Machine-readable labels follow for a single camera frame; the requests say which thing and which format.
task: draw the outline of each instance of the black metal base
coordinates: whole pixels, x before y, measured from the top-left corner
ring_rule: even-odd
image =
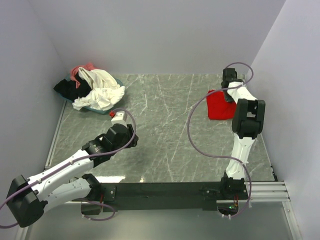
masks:
[[[102,183],[103,202],[120,210],[202,209],[217,211],[217,200],[248,199],[244,180],[224,176],[221,182],[139,182]],[[82,214],[94,215],[91,205],[81,207]]]

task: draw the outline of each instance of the red connector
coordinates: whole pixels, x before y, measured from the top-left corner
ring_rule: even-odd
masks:
[[[109,116],[110,116],[111,118],[113,118],[115,115],[116,115],[116,113],[115,113],[114,111],[110,111]]]

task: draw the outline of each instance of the marble floor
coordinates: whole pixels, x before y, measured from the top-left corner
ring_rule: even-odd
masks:
[[[126,86],[117,107],[127,108],[137,124],[137,147],[125,149],[90,173],[115,182],[220,181],[228,159],[208,158],[193,149],[187,136],[187,117],[208,90],[221,86],[220,74],[114,74]],[[67,159],[87,141],[111,126],[109,115],[73,109],[67,103],[51,166]],[[196,109],[190,127],[194,142],[207,153],[231,155],[231,120],[209,120],[206,101]],[[274,181],[261,136],[247,165],[253,181]]]

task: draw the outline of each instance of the robotic arm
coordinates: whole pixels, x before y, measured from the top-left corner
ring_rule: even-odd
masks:
[[[232,88],[242,85],[243,81],[237,79],[234,68],[225,68],[222,76],[222,87]],[[266,103],[258,100],[247,90],[245,86],[224,91],[227,102],[235,102],[236,110],[232,120],[232,131],[234,132],[234,144],[231,156],[248,163],[248,156],[252,145],[264,126]],[[235,160],[230,160],[225,170],[228,178],[241,180],[245,178],[245,170]]]
[[[86,156],[117,150],[131,139],[134,130],[131,124],[126,123],[126,120],[127,114],[125,112],[117,112],[111,120],[112,127],[107,133],[89,141],[68,159],[42,173],[29,177],[27,180],[20,175],[12,181],[8,197],[21,188],[45,176],[50,176],[21,192],[7,203],[20,227],[24,228],[33,224],[45,212],[60,204],[78,198],[94,200],[101,194],[101,184],[92,174],[85,174],[70,183],[68,181],[74,176],[108,161],[115,153],[88,158]],[[135,136],[127,148],[135,147],[138,139],[138,136]],[[80,157],[84,157],[84,159],[73,162]]]

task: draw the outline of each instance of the laundry basket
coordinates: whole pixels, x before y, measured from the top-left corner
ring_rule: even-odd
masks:
[[[71,79],[70,79],[70,74],[68,74],[64,79],[67,80],[67,81],[71,81]],[[122,83],[122,81],[120,81],[119,79],[116,79],[116,78],[115,78],[115,80],[116,80],[116,82],[120,85],[120,87],[124,85],[124,84]],[[59,95],[62,99],[66,100],[67,102],[73,103],[70,99],[67,99],[67,98],[63,97],[60,93],[58,93],[58,95]],[[110,112],[112,109],[114,109],[114,108],[115,108],[115,106],[113,106],[112,108],[110,108],[110,109],[108,109],[108,110],[102,111],[102,110],[93,109],[93,108],[88,107],[88,106],[84,106],[84,107],[83,107],[83,109],[87,109],[87,110],[96,112],[96,113],[98,113],[98,114],[107,114],[107,113],[109,113],[109,112]]]

